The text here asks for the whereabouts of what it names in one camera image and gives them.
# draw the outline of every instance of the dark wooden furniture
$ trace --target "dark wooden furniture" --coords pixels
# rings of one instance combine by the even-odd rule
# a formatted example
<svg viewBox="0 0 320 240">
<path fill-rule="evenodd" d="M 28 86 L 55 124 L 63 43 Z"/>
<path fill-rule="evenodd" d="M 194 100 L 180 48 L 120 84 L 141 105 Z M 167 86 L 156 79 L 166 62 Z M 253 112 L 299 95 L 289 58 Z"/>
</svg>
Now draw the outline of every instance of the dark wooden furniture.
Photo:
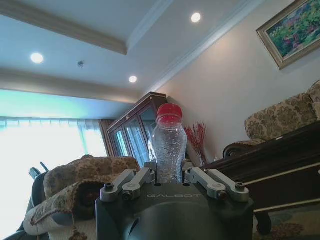
<svg viewBox="0 0 320 240">
<path fill-rule="evenodd" d="M 148 140 L 155 126 L 158 108 L 166 95 L 150 92 L 108 128 L 115 156 L 132 156 L 140 167 L 149 161 Z"/>
<path fill-rule="evenodd" d="M 320 121 L 203 168 L 245 183 L 267 234 L 269 212 L 320 203 Z"/>
</svg>

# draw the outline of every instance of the plastic water bottle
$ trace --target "plastic water bottle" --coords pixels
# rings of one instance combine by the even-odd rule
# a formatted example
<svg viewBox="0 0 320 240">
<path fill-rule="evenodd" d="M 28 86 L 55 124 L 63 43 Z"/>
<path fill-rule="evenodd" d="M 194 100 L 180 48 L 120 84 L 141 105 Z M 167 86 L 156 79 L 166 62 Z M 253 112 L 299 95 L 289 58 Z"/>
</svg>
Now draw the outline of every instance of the plastic water bottle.
<svg viewBox="0 0 320 240">
<path fill-rule="evenodd" d="M 158 109 L 156 121 L 148 148 L 150 161 L 157 164 L 157 182 L 181 183 L 181 163 L 185 159 L 187 146 L 182 110 L 176 104 L 163 104 Z"/>
</svg>

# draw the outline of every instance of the white curtain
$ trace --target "white curtain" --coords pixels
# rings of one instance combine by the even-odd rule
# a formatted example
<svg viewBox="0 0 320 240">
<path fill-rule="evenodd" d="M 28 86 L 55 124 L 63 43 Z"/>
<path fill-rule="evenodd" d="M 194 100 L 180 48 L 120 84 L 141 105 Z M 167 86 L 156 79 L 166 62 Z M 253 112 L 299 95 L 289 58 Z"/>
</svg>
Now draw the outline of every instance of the white curtain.
<svg viewBox="0 0 320 240">
<path fill-rule="evenodd" d="M 107 156 L 98 120 L 0 118 L 0 239 L 22 223 L 34 180 L 32 167 L 44 172 L 90 154 Z"/>
</svg>

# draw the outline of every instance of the recessed ceiling light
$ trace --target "recessed ceiling light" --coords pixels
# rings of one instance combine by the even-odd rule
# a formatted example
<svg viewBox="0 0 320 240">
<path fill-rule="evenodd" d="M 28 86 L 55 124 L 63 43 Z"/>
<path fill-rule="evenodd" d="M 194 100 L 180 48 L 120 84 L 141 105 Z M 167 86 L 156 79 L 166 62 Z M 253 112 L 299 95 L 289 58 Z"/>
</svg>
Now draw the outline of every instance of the recessed ceiling light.
<svg viewBox="0 0 320 240">
<path fill-rule="evenodd" d="M 131 77 L 129 78 L 129 82 L 130 82 L 130 83 L 135 83 L 137 80 L 138 80 L 138 78 L 137 78 L 136 76 L 131 76 Z"/>
<path fill-rule="evenodd" d="M 44 61 L 44 56 L 38 52 L 32 53 L 30 58 L 35 64 L 40 64 Z"/>
<path fill-rule="evenodd" d="M 200 13 L 198 13 L 198 12 L 195 12 L 195 13 L 191 16 L 191 21 L 192 21 L 193 23 L 199 22 L 200 19 L 201 19 L 201 15 L 200 15 Z"/>
</svg>

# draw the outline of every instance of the floral painting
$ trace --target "floral painting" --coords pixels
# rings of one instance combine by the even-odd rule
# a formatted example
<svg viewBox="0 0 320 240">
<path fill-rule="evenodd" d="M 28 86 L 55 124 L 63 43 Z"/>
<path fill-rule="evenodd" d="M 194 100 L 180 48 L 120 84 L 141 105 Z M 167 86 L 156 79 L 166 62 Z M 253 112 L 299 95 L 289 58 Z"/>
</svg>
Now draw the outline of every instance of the floral painting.
<svg viewBox="0 0 320 240">
<path fill-rule="evenodd" d="M 320 45 L 320 0 L 297 0 L 257 30 L 280 68 Z"/>
</svg>

